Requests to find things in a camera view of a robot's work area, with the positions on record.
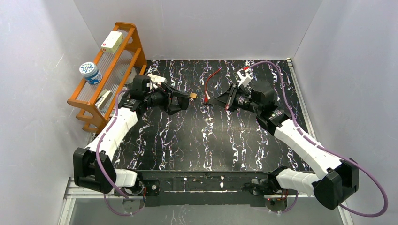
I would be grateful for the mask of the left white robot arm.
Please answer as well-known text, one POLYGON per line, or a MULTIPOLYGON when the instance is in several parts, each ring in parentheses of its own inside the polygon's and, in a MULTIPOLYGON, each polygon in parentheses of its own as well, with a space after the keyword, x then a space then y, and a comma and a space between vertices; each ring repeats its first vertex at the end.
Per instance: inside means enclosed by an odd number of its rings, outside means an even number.
POLYGON ((149 108, 158 107, 168 115, 186 110, 190 95, 171 87, 159 76, 137 75, 131 87, 116 97, 114 115, 98 136, 85 148, 73 154, 74 182, 79 187, 108 194, 112 190, 124 198, 122 188, 137 186, 138 173, 129 169, 116 169, 113 156, 129 130, 149 108))

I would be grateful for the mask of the brass padlock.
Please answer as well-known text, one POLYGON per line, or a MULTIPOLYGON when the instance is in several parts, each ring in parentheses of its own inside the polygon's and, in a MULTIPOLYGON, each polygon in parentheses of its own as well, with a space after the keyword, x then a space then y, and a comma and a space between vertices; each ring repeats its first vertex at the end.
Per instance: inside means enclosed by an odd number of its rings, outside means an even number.
POLYGON ((196 98, 197 98, 197 93, 195 93, 195 92, 191 92, 190 94, 189 94, 189 100, 190 101, 194 101, 196 98))

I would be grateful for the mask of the red cable padlock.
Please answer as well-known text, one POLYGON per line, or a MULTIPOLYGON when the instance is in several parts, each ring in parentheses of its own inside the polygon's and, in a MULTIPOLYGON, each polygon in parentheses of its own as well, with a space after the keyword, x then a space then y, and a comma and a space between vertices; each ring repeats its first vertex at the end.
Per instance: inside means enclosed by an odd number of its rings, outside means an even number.
POLYGON ((210 86, 211 86, 211 81, 212 79, 221 71, 221 68, 218 68, 215 72, 213 72, 205 81, 204 83, 204 98, 203 98, 203 104, 207 105, 209 103, 209 100, 211 99, 210 95, 210 86))

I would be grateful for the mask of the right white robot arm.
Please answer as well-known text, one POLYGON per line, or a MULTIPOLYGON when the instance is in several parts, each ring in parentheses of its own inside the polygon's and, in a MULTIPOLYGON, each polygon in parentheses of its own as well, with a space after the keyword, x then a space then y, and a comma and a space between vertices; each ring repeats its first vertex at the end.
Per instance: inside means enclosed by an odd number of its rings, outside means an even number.
POLYGON ((328 209, 335 209, 359 189, 359 169, 353 163, 322 151, 321 145, 306 137, 294 125, 289 114, 279 105, 275 90, 268 82, 254 82, 251 91, 237 84, 209 100, 212 105, 233 112, 242 109, 256 115, 256 121, 276 139, 284 142, 313 170, 298 172, 281 166, 268 173, 265 186, 273 191, 292 189, 318 200, 328 209))

